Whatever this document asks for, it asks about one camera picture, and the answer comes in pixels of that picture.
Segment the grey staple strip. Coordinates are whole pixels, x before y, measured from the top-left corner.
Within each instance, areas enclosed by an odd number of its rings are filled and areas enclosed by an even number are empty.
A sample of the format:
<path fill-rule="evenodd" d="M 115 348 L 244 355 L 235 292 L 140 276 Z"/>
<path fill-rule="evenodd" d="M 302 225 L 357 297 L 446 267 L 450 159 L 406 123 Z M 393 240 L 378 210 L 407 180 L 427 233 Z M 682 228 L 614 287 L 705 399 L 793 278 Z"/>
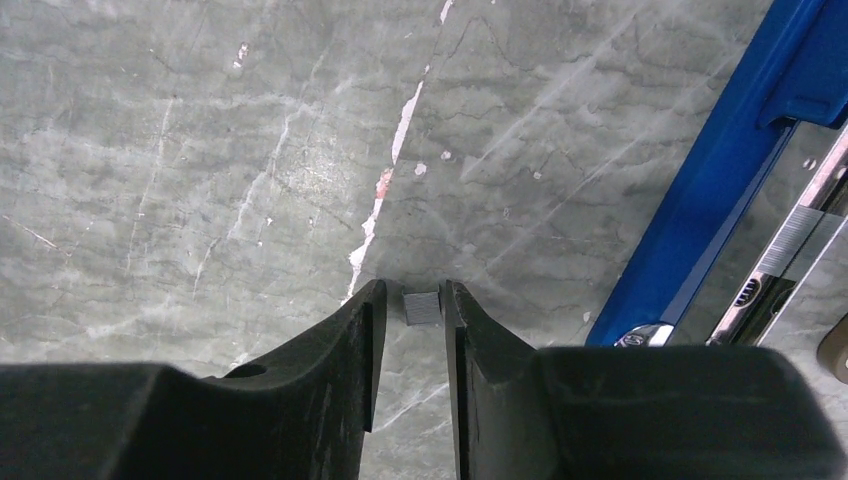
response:
<path fill-rule="evenodd" d="M 407 326 L 435 325 L 442 321 L 438 291 L 403 293 L 402 300 Z"/>

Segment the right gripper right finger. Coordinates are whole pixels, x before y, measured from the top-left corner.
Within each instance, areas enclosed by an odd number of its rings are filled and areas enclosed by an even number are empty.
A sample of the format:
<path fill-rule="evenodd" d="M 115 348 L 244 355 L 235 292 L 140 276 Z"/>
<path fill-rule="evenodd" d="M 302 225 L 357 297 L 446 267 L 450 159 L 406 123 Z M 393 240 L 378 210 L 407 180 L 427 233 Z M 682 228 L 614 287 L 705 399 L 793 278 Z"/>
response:
<path fill-rule="evenodd" d="M 799 371 L 744 346 L 537 349 L 443 287 L 461 479 L 839 479 Z"/>

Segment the beige small stapler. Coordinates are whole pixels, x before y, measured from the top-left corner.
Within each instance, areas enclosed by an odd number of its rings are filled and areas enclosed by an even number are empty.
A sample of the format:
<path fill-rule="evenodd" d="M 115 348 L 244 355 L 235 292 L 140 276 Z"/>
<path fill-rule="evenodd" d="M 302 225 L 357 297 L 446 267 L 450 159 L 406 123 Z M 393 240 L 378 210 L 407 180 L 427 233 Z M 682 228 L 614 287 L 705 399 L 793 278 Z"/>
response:
<path fill-rule="evenodd" d="M 823 337 L 816 357 L 836 380 L 847 384 L 847 315 Z"/>

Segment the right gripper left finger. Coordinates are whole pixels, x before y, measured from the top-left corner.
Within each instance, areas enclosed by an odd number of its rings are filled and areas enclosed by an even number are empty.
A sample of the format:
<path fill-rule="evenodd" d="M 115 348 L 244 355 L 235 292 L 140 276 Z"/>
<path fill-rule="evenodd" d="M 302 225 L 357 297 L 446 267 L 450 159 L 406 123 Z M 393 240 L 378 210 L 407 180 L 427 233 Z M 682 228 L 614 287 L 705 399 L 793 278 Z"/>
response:
<path fill-rule="evenodd" d="M 5 479 L 355 479 L 387 286 L 222 377 L 157 363 L 7 364 Z"/>

